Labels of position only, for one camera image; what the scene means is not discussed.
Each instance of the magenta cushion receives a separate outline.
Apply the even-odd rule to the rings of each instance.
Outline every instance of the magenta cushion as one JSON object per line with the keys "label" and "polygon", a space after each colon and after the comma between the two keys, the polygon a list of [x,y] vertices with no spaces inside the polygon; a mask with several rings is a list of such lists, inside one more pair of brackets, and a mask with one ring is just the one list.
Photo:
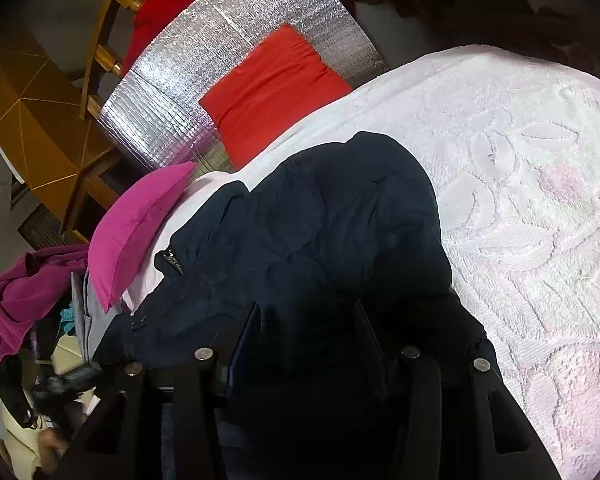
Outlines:
{"label": "magenta cushion", "polygon": [[195,167],[193,162],[184,162],[145,175],[116,200],[96,227],[88,266],[105,312],[131,285],[162,221],[189,185]]}

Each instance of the gray cloth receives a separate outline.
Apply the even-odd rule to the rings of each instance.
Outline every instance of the gray cloth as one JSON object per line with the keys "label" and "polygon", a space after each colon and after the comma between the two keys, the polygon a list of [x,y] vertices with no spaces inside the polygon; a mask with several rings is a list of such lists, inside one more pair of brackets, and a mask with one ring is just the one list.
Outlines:
{"label": "gray cloth", "polygon": [[84,277],[71,274],[72,305],[74,309],[75,335],[84,362],[93,359],[102,336],[111,321],[122,312],[122,300],[113,304],[105,314],[93,288],[89,271]]}

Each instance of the white blanket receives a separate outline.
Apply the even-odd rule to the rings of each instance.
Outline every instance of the white blanket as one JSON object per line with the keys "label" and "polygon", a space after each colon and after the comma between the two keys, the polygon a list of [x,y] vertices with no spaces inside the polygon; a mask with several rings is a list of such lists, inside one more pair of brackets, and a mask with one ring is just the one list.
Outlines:
{"label": "white blanket", "polygon": [[162,275],[154,255],[222,184],[253,189],[280,162],[356,132],[397,139],[438,196],[464,306],[565,480],[600,469],[600,81],[491,47],[431,54],[293,126],[235,174],[195,181],[126,299]]}

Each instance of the white sheet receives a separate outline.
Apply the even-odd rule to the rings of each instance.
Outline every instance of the white sheet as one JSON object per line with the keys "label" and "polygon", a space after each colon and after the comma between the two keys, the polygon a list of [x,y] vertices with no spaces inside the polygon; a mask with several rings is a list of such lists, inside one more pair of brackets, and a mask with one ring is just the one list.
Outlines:
{"label": "white sheet", "polygon": [[482,46],[431,54],[304,118],[243,170],[198,179],[129,289],[222,184],[253,189],[305,148],[392,136],[438,196],[462,303],[486,327],[507,387],[566,480],[600,469],[600,81]]}

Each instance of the silver foil mat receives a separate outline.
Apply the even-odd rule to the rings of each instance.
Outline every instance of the silver foil mat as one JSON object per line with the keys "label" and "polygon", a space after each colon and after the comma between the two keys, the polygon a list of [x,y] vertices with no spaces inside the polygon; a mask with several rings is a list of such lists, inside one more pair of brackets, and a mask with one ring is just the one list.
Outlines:
{"label": "silver foil mat", "polygon": [[104,131],[144,167],[184,160],[231,169],[199,99],[282,23],[290,23],[353,88],[385,70],[338,0],[196,0],[147,47],[103,106]]}

